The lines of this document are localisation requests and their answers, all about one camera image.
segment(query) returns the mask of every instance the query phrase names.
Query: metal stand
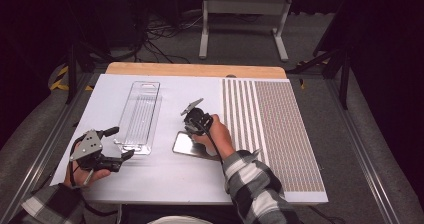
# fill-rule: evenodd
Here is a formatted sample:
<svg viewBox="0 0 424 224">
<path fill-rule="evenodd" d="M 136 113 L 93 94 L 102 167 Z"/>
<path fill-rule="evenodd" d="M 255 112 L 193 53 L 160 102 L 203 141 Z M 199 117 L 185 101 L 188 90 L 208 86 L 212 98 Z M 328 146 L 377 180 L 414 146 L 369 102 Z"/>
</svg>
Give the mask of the metal stand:
<svg viewBox="0 0 424 224">
<path fill-rule="evenodd" d="M 203 0 L 203 30 L 200 40 L 199 58 L 206 59 L 207 57 L 209 13 L 237 13 L 279 15 L 281 17 L 280 23 L 277 28 L 273 28 L 272 33 L 281 61 L 288 61 L 288 55 L 281 38 L 281 33 L 286 23 L 291 2 L 292 0 Z"/>
</svg>

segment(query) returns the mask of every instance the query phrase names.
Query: hand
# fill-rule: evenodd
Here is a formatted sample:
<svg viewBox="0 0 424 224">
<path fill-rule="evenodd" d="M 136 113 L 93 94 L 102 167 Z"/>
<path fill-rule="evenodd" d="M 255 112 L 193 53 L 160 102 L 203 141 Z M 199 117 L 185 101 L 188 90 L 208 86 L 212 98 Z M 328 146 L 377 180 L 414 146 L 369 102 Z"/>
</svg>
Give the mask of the hand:
<svg viewBox="0 0 424 224">
<path fill-rule="evenodd" d="M 228 131 L 227 127 L 219 121 L 218 115 L 214 114 L 211 116 L 213 118 L 213 123 L 209 129 L 209 133 L 211 134 L 211 137 L 215 142 L 216 147 L 218 148 L 222 160 L 225 160 L 225 158 L 235 152 L 232 145 L 230 132 Z M 195 142 L 205 145 L 209 151 L 215 151 L 213 144 L 207 135 L 192 135 L 192 138 Z"/>
<path fill-rule="evenodd" d="M 84 186 L 84 181 L 87 179 L 90 172 L 84 171 L 81 168 L 79 168 L 78 163 L 76 161 L 73 162 L 72 166 L 74 168 L 75 184 L 80 187 Z M 93 184 L 93 182 L 99 179 L 102 179 L 104 177 L 107 177 L 109 175 L 110 175 L 110 171 L 107 169 L 95 171 L 93 175 L 91 176 L 90 181 L 87 183 L 87 185 L 85 185 L 85 187 L 90 187 L 91 184 Z M 63 184 L 69 188 L 72 188 L 71 177 L 69 174 L 69 167 L 66 168 L 66 177 L 65 177 L 65 180 L 63 181 Z"/>
</svg>

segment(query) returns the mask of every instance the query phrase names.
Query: person's left hand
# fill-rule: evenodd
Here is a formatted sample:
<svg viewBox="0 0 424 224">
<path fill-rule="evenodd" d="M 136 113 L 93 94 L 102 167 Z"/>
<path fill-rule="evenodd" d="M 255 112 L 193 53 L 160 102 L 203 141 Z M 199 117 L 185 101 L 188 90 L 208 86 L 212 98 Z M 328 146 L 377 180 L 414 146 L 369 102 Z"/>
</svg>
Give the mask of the person's left hand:
<svg viewBox="0 0 424 224">
<path fill-rule="evenodd" d="M 75 184 L 79 187 L 84 186 L 84 181 L 87 179 L 90 172 L 84 171 L 81 168 L 79 168 L 78 163 L 76 161 L 73 162 L 73 168 L 74 168 Z M 110 175 L 110 171 L 107 169 L 95 171 L 93 175 L 91 176 L 90 181 L 87 183 L 87 185 L 85 185 L 85 187 L 90 187 L 91 184 L 93 184 L 93 182 L 99 179 L 102 179 L 104 177 L 107 177 L 109 175 Z M 66 177 L 65 177 L 65 180 L 63 181 L 63 184 L 69 188 L 72 188 L 69 167 L 66 168 Z"/>
</svg>

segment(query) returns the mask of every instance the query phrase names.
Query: black cable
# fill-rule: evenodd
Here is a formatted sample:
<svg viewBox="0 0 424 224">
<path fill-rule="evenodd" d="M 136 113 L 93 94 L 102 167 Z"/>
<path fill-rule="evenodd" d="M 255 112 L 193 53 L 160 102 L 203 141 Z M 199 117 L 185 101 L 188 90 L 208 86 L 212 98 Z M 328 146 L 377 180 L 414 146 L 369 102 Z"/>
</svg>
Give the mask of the black cable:
<svg viewBox="0 0 424 224">
<path fill-rule="evenodd" d="M 127 58 L 132 57 L 133 55 L 136 55 L 137 52 L 139 52 L 141 50 L 141 45 L 136 45 L 136 47 L 134 48 L 134 50 L 122 54 L 121 56 L 111 56 L 113 59 L 115 59 L 115 61 L 123 61 Z M 97 58 L 97 57 L 91 57 L 91 59 L 93 59 L 95 62 L 97 63 L 110 63 L 110 61 L 105 60 L 104 58 Z"/>
<path fill-rule="evenodd" d="M 140 43 L 139 46 L 136 47 L 137 51 L 134 52 L 134 62 L 137 62 L 137 60 L 140 60 L 140 62 L 141 62 L 141 59 L 138 58 L 137 54 L 141 50 L 142 46 L 143 46 L 143 44 Z"/>
<path fill-rule="evenodd" d="M 71 153 L 69 154 L 70 156 L 72 155 L 72 153 L 74 153 L 74 151 L 75 151 L 75 147 L 77 146 L 77 144 L 78 144 L 79 142 L 81 142 L 81 141 L 84 139 L 84 137 L 85 137 L 85 135 L 83 135 L 83 136 L 81 136 L 81 137 L 77 138 L 77 139 L 75 140 L 75 142 L 72 144 L 72 147 L 71 147 Z M 68 168 L 69 168 L 69 179 L 71 180 L 71 185 L 72 185 L 72 187 L 73 187 L 73 188 L 79 188 L 79 187 L 77 187 L 77 185 L 76 185 L 76 183 L 75 183 L 75 178 L 74 178 L 74 172 L 75 172 L 75 171 L 79 168 L 79 166 L 78 166 L 75 170 L 73 170 L 73 168 L 74 168 L 73 163 L 74 163 L 74 162 L 73 162 L 73 161 L 71 161 L 71 162 L 69 162 L 69 164 L 68 164 Z M 84 198 L 84 196 L 82 195 L 82 193 L 81 193 L 81 192 L 80 192 L 80 198 L 81 198 L 81 200 L 84 202 L 84 204 L 85 204 L 85 208 L 86 208 L 87 210 L 89 210 L 91 213 L 93 213 L 93 214 L 95 214 L 95 215 L 97 215 L 97 216 L 105 217 L 105 216 L 110 216 L 110 215 L 113 215 L 113 214 L 118 213 L 118 211 L 101 212 L 101 211 L 99 211 L 99 210 L 96 210 L 95 208 L 91 207 L 91 206 L 87 203 L 87 201 L 85 200 L 85 198 Z"/>
<path fill-rule="evenodd" d="M 165 59 L 166 60 L 168 60 L 169 61 L 169 63 L 174 63 L 173 61 L 171 61 L 171 59 L 169 59 L 168 58 L 168 56 L 165 54 L 165 53 L 163 53 L 155 44 L 153 44 L 151 41 L 147 41 L 150 45 L 152 45 L 156 50 L 158 50 L 159 51 L 159 53 L 160 53 L 160 55 L 162 55 L 163 57 L 165 57 Z M 150 52 L 153 52 L 153 53 L 156 53 L 156 54 L 159 54 L 159 53 L 157 53 L 157 52 L 155 52 L 155 51 L 153 51 L 153 50 L 151 50 L 149 47 L 147 47 L 146 46 L 146 44 L 144 44 L 144 47 L 146 47 L 146 49 L 148 50 L 148 51 L 150 51 Z"/>
<path fill-rule="evenodd" d="M 208 136 L 209 140 L 211 141 L 211 143 L 213 145 L 213 148 L 215 149 L 216 153 L 218 154 L 219 161 L 221 162 L 221 165 L 224 165 L 224 161 L 222 160 L 221 153 L 219 153 L 218 147 L 216 146 L 215 142 L 213 141 L 210 132 L 208 130 L 206 130 L 201 124 L 199 124 L 197 122 L 193 122 L 192 119 L 190 119 L 190 122 L 196 124 L 200 129 L 202 129 L 202 131 L 206 134 L 206 136 Z"/>
<path fill-rule="evenodd" d="M 181 23 L 178 24 L 177 27 L 165 25 L 166 22 L 163 21 L 162 23 L 160 23 L 160 25 L 150 25 L 150 27 L 147 28 L 147 32 L 155 36 L 155 37 L 151 37 L 150 40 L 157 40 L 161 37 L 172 38 L 178 35 L 180 32 L 193 27 L 201 18 L 202 16 L 199 16 L 199 17 L 193 17 L 191 19 L 181 21 Z M 171 30 L 171 32 L 169 34 L 165 34 L 165 31 L 168 31 L 168 30 Z"/>
<path fill-rule="evenodd" d="M 315 213 L 317 213 L 318 215 L 320 215 L 322 218 L 324 218 L 325 220 L 329 221 L 332 224 L 346 224 L 346 221 L 341 218 L 341 217 L 331 217 L 331 216 L 327 216 L 324 213 L 322 213 L 321 211 L 319 211 L 317 208 L 313 207 L 313 206 L 308 206 L 312 211 L 314 211 Z"/>
<path fill-rule="evenodd" d="M 242 20 L 244 22 L 253 23 L 253 22 L 256 22 L 259 19 L 259 17 L 261 17 L 261 15 L 233 15 L 233 17 L 235 19 L 239 19 L 239 20 Z"/>
<path fill-rule="evenodd" d="M 157 63 L 159 63 L 159 58 L 158 58 L 158 56 L 156 55 L 156 53 L 154 52 L 154 51 L 152 51 L 152 50 L 150 50 L 149 48 L 146 48 L 148 51 L 150 51 L 152 54 L 153 54 L 153 56 L 155 56 L 155 59 L 156 59 L 156 62 Z"/>
<path fill-rule="evenodd" d="M 31 194 L 34 195 L 35 193 L 37 193 L 39 190 L 41 190 L 41 188 L 44 187 L 44 185 L 46 185 L 47 181 L 50 180 L 50 178 L 53 177 L 53 174 L 55 173 L 57 167 L 59 166 L 59 164 L 57 164 L 53 170 L 49 173 L 49 175 L 46 177 L 46 179 L 43 181 L 43 183 L 41 183 L 40 187 L 36 190 L 31 191 Z"/>
<path fill-rule="evenodd" d="M 182 56 L 175 56 L 175 55 L 169 55 L 169 54 L 164 54 L 162 51 L 160 51 L 159 50 L 159 48 L 157 47 L 157 46 L 155 46 L 153 43 L 151 43 L 150 41 L 149 41 L 149 44 L 151 44 L 151 45 L 153 45 L 154 47 L 155 47 L 155 49 L 157 49 L 160 53 L 157 53 L 157 52 L 155 52 L 155 51 L 153 51 L 153 50 L 151 50 L 151 49 L 149 49 L 149 51 L 151 52 L 151 53 L 153 53 L 153 54 L 159 54 L 159 55 L 162 55 L 162 56 L 164 56 L 170 63 L 174 63 L 174 62 L 172 62 L 170 59 L 169 59 L 169 57 L 175 57 L 175 58 L 179 58 L 179 59 L 183 59 L 185 62 L 187 62 L 187 64 L 190 64 L 191 62 L 187 59 L 187 58 L 185 58 L 185 57 L 182 57 Z"/>
</svg>

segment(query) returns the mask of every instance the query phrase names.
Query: person's right hand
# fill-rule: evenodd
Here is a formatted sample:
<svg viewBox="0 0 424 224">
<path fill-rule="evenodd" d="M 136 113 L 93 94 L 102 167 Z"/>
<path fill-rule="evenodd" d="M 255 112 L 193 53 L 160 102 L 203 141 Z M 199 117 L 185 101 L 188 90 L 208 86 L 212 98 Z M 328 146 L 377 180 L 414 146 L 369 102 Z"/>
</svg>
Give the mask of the person's right hand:
<svg viewBox="0 0 424 224">
<path fill-rule="evenodd" d="M 211 137 L 215 142 L 216 147 L 218 148 L 222 160 L 225 160 L 225 158 L 235 152 L 232 145 L 230 132 L 228 131 L 227 127 L 220 122 L 218 115 L 213 114 L 211 116 L 213 118 L 213 123 L 209 129 L 209 133 L 211 134 Z M 205 145 L 209 150 L 215 151 L 213 144 L 207 135 L 192 135 L 192 138 L 195 142 Z"/>
</svg>

